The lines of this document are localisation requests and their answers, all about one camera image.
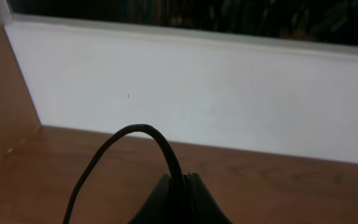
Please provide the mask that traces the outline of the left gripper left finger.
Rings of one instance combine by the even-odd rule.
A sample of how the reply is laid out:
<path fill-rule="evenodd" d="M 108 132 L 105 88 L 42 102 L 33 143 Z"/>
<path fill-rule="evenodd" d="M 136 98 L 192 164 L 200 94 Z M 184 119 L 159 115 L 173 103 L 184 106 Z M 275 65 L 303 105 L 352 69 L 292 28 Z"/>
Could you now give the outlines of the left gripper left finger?
<path fill-rule="evenodd" d="M 143 206 L 129 224 L 166 224 L 172 217 L 175 199 L 172 192 L 172 180 L 164 174 L 158 180 Z"/>

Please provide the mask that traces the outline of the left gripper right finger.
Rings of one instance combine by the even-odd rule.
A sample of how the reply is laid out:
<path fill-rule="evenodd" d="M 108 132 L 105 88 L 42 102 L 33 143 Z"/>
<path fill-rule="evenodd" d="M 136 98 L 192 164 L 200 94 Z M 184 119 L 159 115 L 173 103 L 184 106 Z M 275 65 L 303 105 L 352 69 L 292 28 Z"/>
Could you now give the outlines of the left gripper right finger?
<path fill-rule="evenodd" d="M 189 219 L 194 224 L 232 224 L 222 212 L 198 173 L 184 176 L 186 183 Z"/>

